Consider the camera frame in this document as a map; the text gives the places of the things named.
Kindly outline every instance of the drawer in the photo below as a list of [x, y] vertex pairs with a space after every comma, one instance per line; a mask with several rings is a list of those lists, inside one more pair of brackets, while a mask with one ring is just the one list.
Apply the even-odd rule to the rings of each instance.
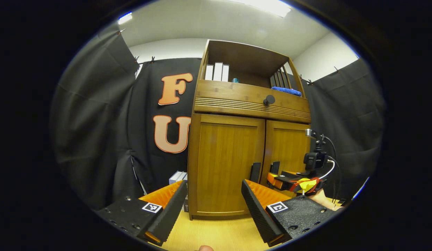
[[[275, 102], [264, 105], [267, 95]], [[289, 93], [249, 84], [197, 81], [195, 112], [227, 113], [310, 123], [307, 99]]]

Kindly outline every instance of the white cable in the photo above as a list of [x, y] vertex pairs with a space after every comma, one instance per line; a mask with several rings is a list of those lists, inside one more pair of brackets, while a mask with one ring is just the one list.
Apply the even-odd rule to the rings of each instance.
[[321, 176], [321, 177], [319, 178], [320, 180], [321, 180], [322, 178], [326, 177], [329, 173], [331, 173], [332, 170], [334, 170], [334, 167], [335, 167], [335, 161], [332, 161], [332, 160], [330, 160], [330, 159], [328, 159], [327, 161], [332, 163], [332, 168], [331, 168], [331, 169], [330, 169], [330, 170], [329, 170], [325, 175]]

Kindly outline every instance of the ceiling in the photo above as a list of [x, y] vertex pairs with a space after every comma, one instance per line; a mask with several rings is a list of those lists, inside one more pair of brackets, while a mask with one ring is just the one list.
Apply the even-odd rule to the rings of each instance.
[[174, 38], [246, 43], [296, 58], [330, 31], [302, 12], [281, 18], [225, 0], [158, 0], [133, 11], [121, 24], [128, 45]]

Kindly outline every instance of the orange letter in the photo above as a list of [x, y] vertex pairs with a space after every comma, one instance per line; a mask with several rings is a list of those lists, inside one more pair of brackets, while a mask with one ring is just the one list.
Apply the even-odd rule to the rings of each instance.
[[184, 73], [173, 76], [165, 76], [162, 78], [163, 81], [163, 93], [162, 98], [159, 99], [159, 105], [172, 105], [179, 102], [179, 98], [176, 97], [176, 90], [179, 94], [185, 92], [185, 81], [191, 82], [193, 80], [193, 75], [191, 73]]
[[160, 150], [169, 153], [180, 153], [187, 148], [188, 145], [188, 129], [191, 124], [191, 118], [180, 116], [176, 119], [179, 124], [179, 140], [176, 144], [170, 144], [167, 140], [168, 124], [171, 122], [171, 117], [158, 115], [153, 118], [155, 123], [154, 142]]

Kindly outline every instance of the wooden floor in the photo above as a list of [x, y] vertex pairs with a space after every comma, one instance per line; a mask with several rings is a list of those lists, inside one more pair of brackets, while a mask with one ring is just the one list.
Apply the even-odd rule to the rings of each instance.
[[183, 210], [181, 210], [168, 240], [163, 243], [161, 248], [170, 251], [197, 251], [202, 245], [211, 246], [214, 251], [263, 251], [269, 249], [269, 246], [262, 242], [252, 218], [229, 221], [197, 219], [190, 221], [188, 213]]

